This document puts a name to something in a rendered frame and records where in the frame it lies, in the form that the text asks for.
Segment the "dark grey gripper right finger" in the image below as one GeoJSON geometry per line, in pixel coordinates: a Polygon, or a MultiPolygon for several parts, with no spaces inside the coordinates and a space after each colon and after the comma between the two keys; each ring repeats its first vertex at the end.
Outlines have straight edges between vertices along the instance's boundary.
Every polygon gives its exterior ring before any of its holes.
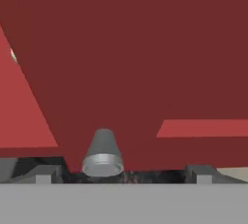
{"type": "Polygon", "coordinates": [[[187,165],[185,168],[187,183],[195,184],[239,184],[246,183],[246,181],[232,177],[225,176],[219,173],[216,169],[209,165],[187,165]]]}

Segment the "grey round object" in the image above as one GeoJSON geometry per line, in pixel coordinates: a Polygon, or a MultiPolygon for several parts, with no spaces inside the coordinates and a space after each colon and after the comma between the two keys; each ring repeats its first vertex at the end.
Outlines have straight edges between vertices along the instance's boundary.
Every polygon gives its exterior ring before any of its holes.
{"type": "Polygon", "coordinates": [[[16,162],[16,158],[0,158],[0,183],[12,177],[16,162]]]}

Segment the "red cabinet ledge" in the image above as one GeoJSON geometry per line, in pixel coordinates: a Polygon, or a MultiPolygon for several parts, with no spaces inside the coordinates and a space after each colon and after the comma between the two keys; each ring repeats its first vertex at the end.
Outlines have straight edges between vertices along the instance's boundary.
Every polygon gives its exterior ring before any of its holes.
{"type": "Polygon", "coordinates": [[[165,120],[158,138],[248,137],[248,119],[165,120]]]}

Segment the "grey round cabinet knob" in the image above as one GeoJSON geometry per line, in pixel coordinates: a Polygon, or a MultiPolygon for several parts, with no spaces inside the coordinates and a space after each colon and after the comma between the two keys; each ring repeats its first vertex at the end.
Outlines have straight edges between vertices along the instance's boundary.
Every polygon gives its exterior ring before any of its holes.
{"type": "Polygon", "coordinates": [[[124,171],[122,154],[114,133],[110,129],[98,129],[82,161],[82,171],[87,176],[118,176],[124,171]]]}

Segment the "bright red cabinet door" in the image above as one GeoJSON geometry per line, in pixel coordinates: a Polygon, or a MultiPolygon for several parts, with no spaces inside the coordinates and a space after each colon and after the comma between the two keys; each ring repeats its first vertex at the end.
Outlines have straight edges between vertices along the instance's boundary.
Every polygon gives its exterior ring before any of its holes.
{"type": "Polygon", "coordinates": [[[61,155],[0,27],[0,157],[61,155]]]}

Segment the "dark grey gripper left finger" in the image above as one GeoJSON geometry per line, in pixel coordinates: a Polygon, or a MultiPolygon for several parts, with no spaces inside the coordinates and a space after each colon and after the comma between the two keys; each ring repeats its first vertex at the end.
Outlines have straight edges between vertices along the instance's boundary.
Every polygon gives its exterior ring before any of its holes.
{"type": "Polygon", "coordinates": [[[9,180],[9,183],[53,184],[62,182],[62,169],[58,165],[40,165],[24,176],[9,180]]]}

